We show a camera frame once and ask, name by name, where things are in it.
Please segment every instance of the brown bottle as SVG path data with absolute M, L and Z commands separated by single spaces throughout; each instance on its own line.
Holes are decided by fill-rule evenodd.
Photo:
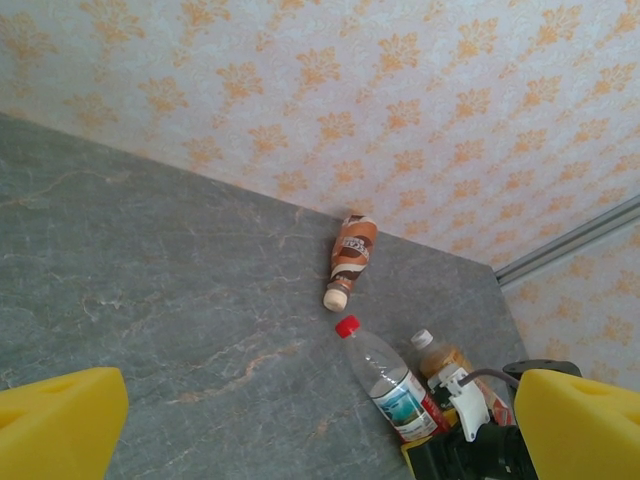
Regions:
M 420 354 L 420 372 L 430 379 L 447 365 L 455 363 L 464 368 L 467 373 L 474 369 L 471 363 L 460 349 L 454 345 L 441 343 L 433 339 L 429 330 L 422 329 L 411 337 L 411 343 Z M 507 404 L 482 380 L 475 380 L 487 406 L 493 412 L 493 416 L 500 425 L 511 425 L 514 423 L 513 415 Z

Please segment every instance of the wallpaper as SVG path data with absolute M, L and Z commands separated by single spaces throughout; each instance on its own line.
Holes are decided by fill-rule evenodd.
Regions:
M 640 385 L 640 220 L 504 288 L 532 357 Z
M 0 6 L 0 110 L 495 268 L 640 185 L 640 0 Z

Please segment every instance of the yellow object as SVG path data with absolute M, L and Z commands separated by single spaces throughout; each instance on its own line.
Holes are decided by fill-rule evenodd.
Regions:
M 458 423 L 458 413 L 456 412 L 456 409 L 450 408 L 449 410 L 445 411 L 444 418 L 447 419 L 447 421 L 452 427 L 455 426 Z M 400 447 L 400 450 L 402 451 L 402 456 L 404 457 L 404 461 L 407 462 L 409 470 L 411 471 L 411 476 L 413 478 L 415 478 L 416 475 L 413 471 L 413 465 L 411 464 L 411 459 L 409 458 L 409 450 L 411 450 L 414 447 L 418 447 L 423 443 L 428 442 L 429 440 L 431 440 L 431 435 L 425 438 L 421 438 L 419 440 L 414 440 L 413 442 L 405 443 Z
M 104 478 L 127 407 L 117 368 L 92 368 L 0 392 L 0 476 Z
M 640 394 L 550 370 L 529 370 L 515 412 L 540 480 L 640 474 Z

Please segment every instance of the orange floral pattern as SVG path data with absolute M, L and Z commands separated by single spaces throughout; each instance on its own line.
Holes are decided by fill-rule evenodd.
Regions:
M 49 3 L 2 112 L 496 269 L 637 193 L 639 0 Z
M 507 285 L 529 355 L 569 360 L 586 377 L 635 388 L 639 253 L 636 220 Z

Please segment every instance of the marble surface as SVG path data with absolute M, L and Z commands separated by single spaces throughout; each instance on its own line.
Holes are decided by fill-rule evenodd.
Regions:
M 98 365 L 109 479 L 409 479 L 321 304 L 339 220 L 0 116 L 0 389 Z M 489 267 L 388 235 L 346 313 L 401 354 L 524 349 Z

